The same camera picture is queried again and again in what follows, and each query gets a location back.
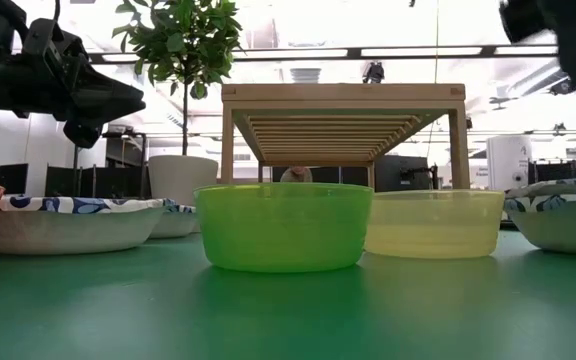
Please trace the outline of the wooden slatted shelf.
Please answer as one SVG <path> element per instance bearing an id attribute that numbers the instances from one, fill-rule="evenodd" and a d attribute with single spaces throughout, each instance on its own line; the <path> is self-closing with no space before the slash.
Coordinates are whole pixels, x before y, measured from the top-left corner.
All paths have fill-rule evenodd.
<path id="1" fill-rule="evenodd" d="M 470 186 L 462 84 L 227 84 L 222 88 L 221 180 L 234 181 L 234 135 L 260 168 L 363 167 L 442 116 L 449 119 L 452 186 Z"/>

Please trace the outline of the yellow-green cup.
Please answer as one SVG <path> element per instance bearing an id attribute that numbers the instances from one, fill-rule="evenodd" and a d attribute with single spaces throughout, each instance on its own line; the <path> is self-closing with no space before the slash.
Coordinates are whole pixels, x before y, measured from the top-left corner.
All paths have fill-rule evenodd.
<path id="1" fill-rule="evenodd" d="M 478 258 L 497 247 L 504 194 L 413 190 L 374 195 L 364 250 L 418 259 Z"/>

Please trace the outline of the blue patterned paper bowl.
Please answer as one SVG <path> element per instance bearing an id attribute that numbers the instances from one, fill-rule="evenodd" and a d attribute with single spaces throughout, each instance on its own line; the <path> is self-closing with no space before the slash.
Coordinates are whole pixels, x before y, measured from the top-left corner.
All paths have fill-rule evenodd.
<path id="1" fill-rule="evenodd" d="M 576 178 L 510 189 L 504 212 L 532 245 L 576 254 Z"/>
<path id="2" fill-rule="evenodd" d="M 185 237 L 196 231 L 197 210 L 193 206 L 168 205 L 159 222 L 152 230 L 150 239 Z"/>
<path id="3" fill-rule="evenodd" d="M 69 255 L 143 244 L 168 199 L 5 196 L 0 201 L 0 253 Z"/>

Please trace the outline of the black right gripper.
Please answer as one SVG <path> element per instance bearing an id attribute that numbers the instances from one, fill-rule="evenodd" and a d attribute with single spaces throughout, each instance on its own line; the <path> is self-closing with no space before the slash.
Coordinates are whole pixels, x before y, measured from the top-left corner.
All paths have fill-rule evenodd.
<path id="1" fill-rule="evenodd" d="M 519 43 L 559 25 L 576 23 L 576 0 L 499 0 L 503 30 L 511 43 Z M 576 29 L 557 34 L 558 60 L 576 91 Z"/>

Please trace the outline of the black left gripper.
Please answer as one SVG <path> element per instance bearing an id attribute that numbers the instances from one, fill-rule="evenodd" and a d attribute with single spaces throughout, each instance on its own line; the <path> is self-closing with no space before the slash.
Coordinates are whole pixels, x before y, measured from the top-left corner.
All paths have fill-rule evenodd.
<path id="1" fill-rule="evenodd" d="M 64 134 L 80 148 L 97 143 L 103 123 L 146 108 L 142 90 L 97 72 L 86 51 L 20 56 L 31 70 L 27 85 L 36 93 L 30 103 L 64 122 Z"/>

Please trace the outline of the black equipment box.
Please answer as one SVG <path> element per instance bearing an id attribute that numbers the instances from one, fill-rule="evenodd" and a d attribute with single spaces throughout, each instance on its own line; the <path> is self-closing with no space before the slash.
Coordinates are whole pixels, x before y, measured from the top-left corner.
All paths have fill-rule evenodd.
<path id="1" fill-rule="evenodd" d="M 377 192 L 428 190 L 431 180 L 424 157 L 384 155 L 375 162 Z"/>

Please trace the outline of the white cylindrical appliance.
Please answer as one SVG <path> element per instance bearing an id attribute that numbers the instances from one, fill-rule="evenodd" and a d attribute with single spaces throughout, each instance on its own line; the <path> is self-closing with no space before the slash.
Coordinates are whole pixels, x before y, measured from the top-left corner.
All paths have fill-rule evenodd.
<path id="1" fill-rule="evenodd" d="M 527 135 L 501 135 L 487 139 L 488 182 L 492 190 L 505 191 L 528 184 L 532 143 Z"/>

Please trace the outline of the black monitor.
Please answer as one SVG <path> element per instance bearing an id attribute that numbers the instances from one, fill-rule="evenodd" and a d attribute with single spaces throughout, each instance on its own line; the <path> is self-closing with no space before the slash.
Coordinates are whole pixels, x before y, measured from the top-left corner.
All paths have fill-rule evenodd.
<path id="1" fill-rule="evenodd" d="M 0 165 L 0 186 L 5 195 L 24 195 L 29 165 L 27 163 Z"/>

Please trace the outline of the white plant pot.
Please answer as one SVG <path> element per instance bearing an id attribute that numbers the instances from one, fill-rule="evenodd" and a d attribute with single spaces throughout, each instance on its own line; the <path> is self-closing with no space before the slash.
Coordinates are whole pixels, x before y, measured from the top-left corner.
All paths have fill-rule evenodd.
<path id="1" fill-rule="evenodd" d="M 194 206 L 194 190 L 217 183 L 219 165 L 208 158 L 158 155 L 148 161 L 153 198 L 168 198 L 179 205 Z"/>

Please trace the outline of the green table mat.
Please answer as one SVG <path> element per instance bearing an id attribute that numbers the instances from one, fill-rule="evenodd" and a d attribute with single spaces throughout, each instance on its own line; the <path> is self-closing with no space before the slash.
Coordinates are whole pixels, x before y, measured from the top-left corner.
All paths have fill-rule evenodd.
<path id="1" fill-rule="evenodd" d="M 199 237 L 0 255 L 0 360 L 576 360 L 576 256 L 367 254 L 331 272 L 208 263 Z"/>

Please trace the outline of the green leafy potted plant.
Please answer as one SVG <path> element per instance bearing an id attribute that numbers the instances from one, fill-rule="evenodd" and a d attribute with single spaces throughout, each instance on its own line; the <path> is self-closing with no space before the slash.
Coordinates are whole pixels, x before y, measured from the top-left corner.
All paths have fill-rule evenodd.
<path id="1" fill-rule="evenodd" d="M 188 150 L 188 100 L 201 100 L 208 87 L 230 76 L 233 52 L 241 47 L 242 26 L 235 0 L 121 0 L 117 14 L 127 24 L 115 28 L 120 51 L 137 56 L 133 71 L 151 85 L 170 81 L 182 93 L 182 153 Z"/>

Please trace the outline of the green plastic bowl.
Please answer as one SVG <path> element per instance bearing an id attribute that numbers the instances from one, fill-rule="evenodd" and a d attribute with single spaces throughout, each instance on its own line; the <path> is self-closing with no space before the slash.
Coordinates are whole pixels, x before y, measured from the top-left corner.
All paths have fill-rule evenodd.
<path id="1" fill-rule="evenodd" d="M 355 264 L 374 191 L 335 183 L 214 185 L 194 191 L 207 259 L 237 271 L 300 273 Z"/>

